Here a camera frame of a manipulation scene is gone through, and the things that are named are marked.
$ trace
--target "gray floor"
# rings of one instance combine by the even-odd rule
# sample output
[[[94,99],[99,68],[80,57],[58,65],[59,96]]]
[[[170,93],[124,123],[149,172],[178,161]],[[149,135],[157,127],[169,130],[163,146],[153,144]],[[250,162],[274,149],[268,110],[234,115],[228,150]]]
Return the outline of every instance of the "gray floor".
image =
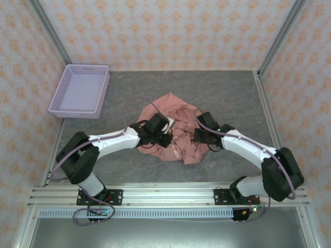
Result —
[[[295,208],[271,208],[260,220],[245,225],[229,219],[194,220],[112,219],[79,227],[72,219],[39,219],[30,247],[306,247]]]
[[[172,92],[187,103],[210,111],[222,124],[272,146],[257,87],[251,71],[140,71],[111,72],[101,117],[66,119],[59,148],[79,131],[104,134],[124,128],[124,103],[132,96],[157,99]],[[135,123],[144,106],[134,100],[127,110],[128,124]],[[259,170],[240,156],[222,150],[204,155],[201,163],[163,162],[137,149],[122,150],[97,161],[95,174],[104,182],[231,182],[240,176],[256,176]]]

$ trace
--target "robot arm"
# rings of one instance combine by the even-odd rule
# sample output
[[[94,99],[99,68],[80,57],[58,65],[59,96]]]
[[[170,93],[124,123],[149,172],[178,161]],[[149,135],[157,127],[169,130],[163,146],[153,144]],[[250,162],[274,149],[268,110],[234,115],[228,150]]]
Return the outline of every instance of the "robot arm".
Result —
[[[92,172],[96,161],[112,152],[147,144],[159,144],[167,147],[172,139],[172,134],[168,133],[168,130],[173,124],[174,119],[157,113],[148,121],[134,123],[124,130],[113,133],[87,136],[84,132],[78,132],[58,153],[56,161],[57,163],[61,161],[64,156],[79,145],[96,140],[81,148],[80,151],[83,153],[77,151],[70,156],[61,165],[61,169],[72,184],[78,184],[89,195],[98,200],[104,200],[107,196],[107,189]]]
[[[262,171],[261,176],[252,178],[244,176],[236,180],[230,186],[230,194],[233,199],[240,200],[240,198],[251,195],[268,194],[274,200],[281,202],[291,194],[287,179],[270,154],[278,158],[295,189],[304,183],[301,171],[289,149],[283,147],[277,150],[262,145],[245,137],[229,125],[220,127],[209,112],[205,112],[197,118],[204,126],[227,135],[217,135],[201,127],[194,132],[194,142],[216,145],[221,149],[232,151],[252,162]]]

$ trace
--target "pink cloth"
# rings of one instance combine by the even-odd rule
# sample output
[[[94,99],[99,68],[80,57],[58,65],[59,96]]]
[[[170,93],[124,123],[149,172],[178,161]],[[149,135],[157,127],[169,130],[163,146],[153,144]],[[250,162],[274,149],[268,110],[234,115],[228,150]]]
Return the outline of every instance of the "pink cloth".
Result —
[[[199,128],[193,115],[196,107],[187,104],[172,93],[155,100],[153,103],[162,114],[175,119],[175,125],[172,127],[173,138],[167,148],[156,144],[150,149],[138,147],[139,151],[157,156],[163,161],[183,160],[184,164],[199,163],[202,155],[208,151],[208,147],[206,144],[193,142],[194,129]],[[157,113],[156,109],[149,104],[143,109],[138,121],[148,120],[155,113]]]

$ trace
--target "lavender plastic basket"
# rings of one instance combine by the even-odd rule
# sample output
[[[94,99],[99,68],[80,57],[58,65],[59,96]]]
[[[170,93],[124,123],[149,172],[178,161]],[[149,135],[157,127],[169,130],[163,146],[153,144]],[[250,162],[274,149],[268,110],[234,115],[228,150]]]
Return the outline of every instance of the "lavender plastic basket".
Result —
[[[103,65],[67,65],[48,111],[57,117],[98,119],[109,73]]]

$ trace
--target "wall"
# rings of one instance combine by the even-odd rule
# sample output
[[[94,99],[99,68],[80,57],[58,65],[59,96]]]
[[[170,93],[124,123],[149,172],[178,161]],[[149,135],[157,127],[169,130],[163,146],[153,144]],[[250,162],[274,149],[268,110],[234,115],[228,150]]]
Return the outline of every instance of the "wall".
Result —
[[[295,0],[41,0],[73,63],[257,70]]]
[[[0,244],[11,247],[60,121],[48,106],[64,64],[26,0],[0,2]]]
[[[331,2],[308,0],[263,82],[331,243]]]

